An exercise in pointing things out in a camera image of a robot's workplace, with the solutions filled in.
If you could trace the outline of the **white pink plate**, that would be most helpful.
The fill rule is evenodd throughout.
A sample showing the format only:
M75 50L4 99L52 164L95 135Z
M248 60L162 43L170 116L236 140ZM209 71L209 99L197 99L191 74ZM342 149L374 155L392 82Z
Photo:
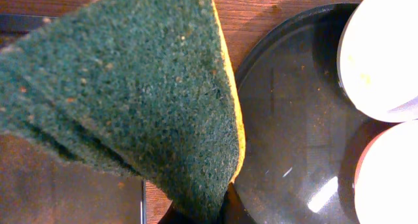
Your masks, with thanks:
M417 224L417 121L400 123L369 142L355 171L361 224Z

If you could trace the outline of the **green yellow sponge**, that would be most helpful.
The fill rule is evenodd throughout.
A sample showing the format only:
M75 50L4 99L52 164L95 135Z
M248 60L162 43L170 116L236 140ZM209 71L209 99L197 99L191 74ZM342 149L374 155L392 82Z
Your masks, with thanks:
M3 48L1 132L215 222L246 138L214 0L96 0Z

